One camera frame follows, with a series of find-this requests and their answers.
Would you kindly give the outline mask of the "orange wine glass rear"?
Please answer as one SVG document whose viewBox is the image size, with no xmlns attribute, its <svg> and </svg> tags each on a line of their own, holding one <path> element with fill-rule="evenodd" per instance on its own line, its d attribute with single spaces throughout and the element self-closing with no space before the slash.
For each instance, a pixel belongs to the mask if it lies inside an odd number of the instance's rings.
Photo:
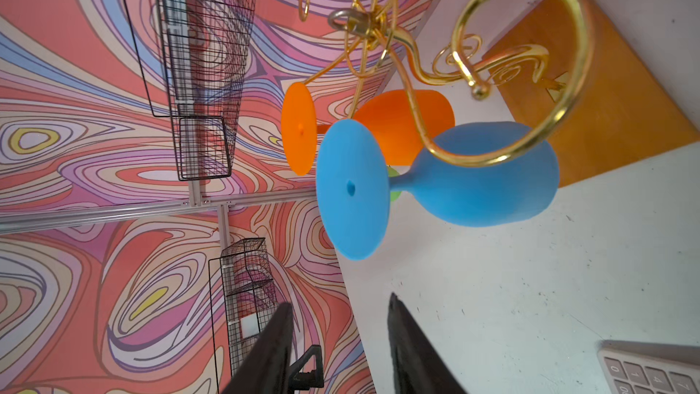
<svg viewBox="0 0 700 394">
<path fill-rule="evenodd" d="M 415 94 L 430 138 L 456 126 L 454 111 L 445 96 L 427 89 Z M 372 132 L 389 165 L 409 166 L 423 149 L 405 91 L 392 90 L 372 98 L 357 111 L 354 120 Z M 328 124 L 317 122 L 306 85 L 291 85 L 284 95 L 282 140 L 285 158 L 295 174 L 304 176 L 311 171 L 318 136 L 329 129 Z"/>
</svg>

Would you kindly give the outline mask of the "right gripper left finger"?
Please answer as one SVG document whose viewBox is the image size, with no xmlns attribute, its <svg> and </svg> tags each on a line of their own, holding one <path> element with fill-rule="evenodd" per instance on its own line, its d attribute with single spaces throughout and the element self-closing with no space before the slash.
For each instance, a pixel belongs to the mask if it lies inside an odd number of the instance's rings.
<svg viewBox="0 0 700 394">
<path fill-rule="evenodd" d="M 282 303 L 223 394 L 286 393 L 293 337 L 293 308 Z"/>
</svg>

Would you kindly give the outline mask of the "gold wire rack wooden base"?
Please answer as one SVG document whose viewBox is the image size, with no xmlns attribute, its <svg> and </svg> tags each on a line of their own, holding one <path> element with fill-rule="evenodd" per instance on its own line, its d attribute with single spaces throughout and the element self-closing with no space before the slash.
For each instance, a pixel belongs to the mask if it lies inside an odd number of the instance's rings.
<svg viewBox="0 0 700 394">
<path fill-rule="evenodd" d="M 506 33 L 510 49 L 498 43 L 486 58 L 473 62 L 482 40 L 465 27 L 485 1 L 468 4 L 450 43 L 439 52 L 450 72 L 421 67 L 414 38 L 397 23 L 398 0 L 371 9 L 355 0 L 328 18 L 346 36 L 342 61 L 355 49 L 379 49 L 390 58 L 394 44 L 405 47 L 409 64 L 400 69 L 401 90 L 408 96 L 422 150 L 451 165 L 480 168 L 548 142 L 563 157 L 563 184 L 570 185 L 698 140 L 698 129 L 594 1 L 543 0 Z M 476 100 L 497 87 L 525 136 L 483 152 L 464 151 L 468 129 L 457 123 L 430 138 L 415 92 L 439 92 L 460 80 Z"/>
</svg>

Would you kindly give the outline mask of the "blue wine glass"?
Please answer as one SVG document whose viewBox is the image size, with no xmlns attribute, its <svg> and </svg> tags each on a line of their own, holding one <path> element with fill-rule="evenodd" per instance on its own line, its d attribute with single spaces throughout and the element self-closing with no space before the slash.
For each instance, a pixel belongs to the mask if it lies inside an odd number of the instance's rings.
<svg viewBox="0 0 700 394">
<path fill-rule="evenodd" d="M 393 192 L 410 193 L 447 223 L 488 227 L 538 215 L 552 203 L 559 184 L 558 158 L 548 142 L 480 168 L 451 165 L 422 150 L 406 173 L 392 177 L 377 140 L 355 120 L 341 120 L 328 131 L 315 176 L 324 229 L 337 252 L 355 261 L 381 245 Z"/>
</svg>

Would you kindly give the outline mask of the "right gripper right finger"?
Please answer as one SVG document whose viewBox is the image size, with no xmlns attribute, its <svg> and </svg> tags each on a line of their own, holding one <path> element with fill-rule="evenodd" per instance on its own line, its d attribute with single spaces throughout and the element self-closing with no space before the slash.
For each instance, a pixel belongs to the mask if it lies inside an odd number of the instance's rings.
<svg viewBox="0 0 700 394">
<path fill-rule="evenodd" d="M 395 393 L 466 393 L 394 293 L 388 304 L 388 337 Z"/>
</svg>

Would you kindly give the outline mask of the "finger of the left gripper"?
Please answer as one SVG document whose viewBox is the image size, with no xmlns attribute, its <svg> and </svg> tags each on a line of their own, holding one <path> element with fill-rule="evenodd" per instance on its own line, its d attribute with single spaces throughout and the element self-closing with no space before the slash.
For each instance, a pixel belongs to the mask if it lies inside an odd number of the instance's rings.
<svg viewBox="0 0 700 394">
<path fill-rule="evenodd" d="M 304 371 L 304 366 L 312 360 L 315 367 Z M 324 388 L 323 350 L 320 345 L 310 346 L 287 370 L 288 391 L 308 391 Z"/>
</svg>

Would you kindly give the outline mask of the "pink calculator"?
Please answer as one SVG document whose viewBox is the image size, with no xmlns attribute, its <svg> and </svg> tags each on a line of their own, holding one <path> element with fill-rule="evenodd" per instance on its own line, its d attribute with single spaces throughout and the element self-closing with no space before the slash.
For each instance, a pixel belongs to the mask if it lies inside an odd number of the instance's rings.
<svg viewBox="0 0 700 394">
<path fill-rule="evenodd" d="M 613 394 L 699 393 L 699 348 L 605 340 L 597 352 Z"/>
</svg>

